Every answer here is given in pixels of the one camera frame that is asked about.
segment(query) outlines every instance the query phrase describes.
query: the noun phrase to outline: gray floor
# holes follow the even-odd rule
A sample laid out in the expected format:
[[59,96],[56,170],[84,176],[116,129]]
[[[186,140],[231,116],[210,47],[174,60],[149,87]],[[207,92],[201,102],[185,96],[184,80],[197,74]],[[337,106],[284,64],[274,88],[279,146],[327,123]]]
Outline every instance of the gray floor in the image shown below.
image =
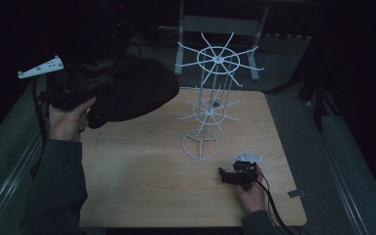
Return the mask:
[[[244,86],[233,88],[261,91],[287,81],[308,42],[300,38],[263,38],[256,54],[258,67],[265,68],[260,81],[251,81],[247,70],[238,70],[235,76]],[[140,49],[142,57],[156,58],[173,70],[176,44],[172,38]],[[131,47],[129,53],[139,51]],[[195,55],[186,53],[185,62],[194,61]],[[198,84],[200,75],[198,68],[185,68],[179,76],[181,86]],[[300,84],[266,98],[297,186],[306,192],[302,197],[307,216],[304,228],[317,235],[376,234],[376,183],[351,133],[342,118],[332,112],[323,117],[324,131],[318,131],[312,121],[313,107],[297,98],[299,89]],[[36,133],[30,94],[25,91],[0,126],[0,188]],[[24,176],[9,203],[3,204],[6,208],[0,214],[0,234],[19,233],[29,185],[30,177]],[[105,228],[85,230],[88,234],[106,232]]]

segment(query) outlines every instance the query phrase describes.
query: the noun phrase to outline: white wire rack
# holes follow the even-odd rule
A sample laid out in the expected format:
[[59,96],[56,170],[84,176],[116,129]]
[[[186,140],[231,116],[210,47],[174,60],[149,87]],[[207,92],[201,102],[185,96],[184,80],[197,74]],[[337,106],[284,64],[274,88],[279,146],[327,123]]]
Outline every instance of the white wire rack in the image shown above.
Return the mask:
[[[236,53],[229,49],[227,46],[233,38],[234,33],[231,33],[230,38],[227,40],[224,46],[211,46],[204,34],[201,33],[204,41],[208,47],[201,51],[178,44],[184,49],[197,53],[197,62],[178,65],[178,67],[200,66],[202,69],[200,87],[197,87],[199,93],[199,99],[197,103],[191,103],[186,100],[182,100],[184,103],[193,107],[192,115],[181,117],[180,119],[195,118],[201,123],[200,128],[193,129],[187,132],[182,140],[182,146],[185,153],[191,158],[197,160],[206,160],[215,156],[218,150],[218,138],[208,130],[208,126],[216,125],[224,136],[227,136],[221,127],[221,123],[226,119],[234,119],[241,121],[240,119],[230,117],[227,114],[227,107],[238,104],[240,101],[234,103],[229,102],[229,94],[232,83],[234,82],[238,86],[243,86],[234,77],[235,71],[240,68],[247,68],[250,70],[261,71],[263,69],[252,68],[241,64],[240,55],[247,53],[254,53],[258,47],[251,50]],[[204,92],[204,84],[210,77],[213,77],[212,88],[210,96],[207,96]],[[216,87],[216,81],[220,78],[224,79],[221,85]],[[188,141],[194,141],[195,145],[188,145]]]

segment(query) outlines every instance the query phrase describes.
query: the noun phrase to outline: black hat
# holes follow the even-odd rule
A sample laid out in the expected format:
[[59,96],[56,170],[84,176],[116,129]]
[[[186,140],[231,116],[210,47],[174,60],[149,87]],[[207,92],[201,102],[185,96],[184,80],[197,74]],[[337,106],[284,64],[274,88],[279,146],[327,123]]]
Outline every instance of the black hat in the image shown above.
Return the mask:
[[88,126],[99,128],[108,121],[138,118],[161,107],[179,92],[173,71],[154,59],[128,56],[113,66],[105,77],[115,85],[97,94],[97,101],[87,114]]

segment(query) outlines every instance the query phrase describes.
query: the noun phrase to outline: table top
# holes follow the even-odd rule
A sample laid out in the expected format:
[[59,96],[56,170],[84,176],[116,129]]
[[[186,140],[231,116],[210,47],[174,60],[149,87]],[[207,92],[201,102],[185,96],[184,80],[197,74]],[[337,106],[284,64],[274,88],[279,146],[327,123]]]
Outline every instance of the table top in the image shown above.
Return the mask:
[[241,226],[246,215],[231,185],[218,168],[233,171],[233,156],[262,157],[280,216],[287,225],[303,225],[306,215],[296,190],[270,110],[262,93],[231,91],[228,116],[208,130],[218,138],[213,158],[195,160],[182,148],[185,134],[201,126],[192,115],[198,92],[178,96],[139,118],[109,122],[82,133],[83,166],[88,199],[81,210],[84,227],[214,227]]

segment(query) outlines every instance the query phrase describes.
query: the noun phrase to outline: person's arm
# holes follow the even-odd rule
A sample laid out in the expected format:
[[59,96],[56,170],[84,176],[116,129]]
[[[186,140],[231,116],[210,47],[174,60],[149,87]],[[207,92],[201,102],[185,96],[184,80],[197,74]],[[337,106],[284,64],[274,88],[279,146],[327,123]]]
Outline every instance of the person's arm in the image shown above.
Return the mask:
[[50,139],[30,188],[22,234],[82,234],[80,210],[87,199],[79,131],[95,99],[64,112],[50,106]]
[[243,208],[248,213],[243,219],[244,235],[272,235],[276,234],[273,224],[265,210],[265,192],[260,185],[254,183],[249,191],[245,191],[240,185],[234,185]]

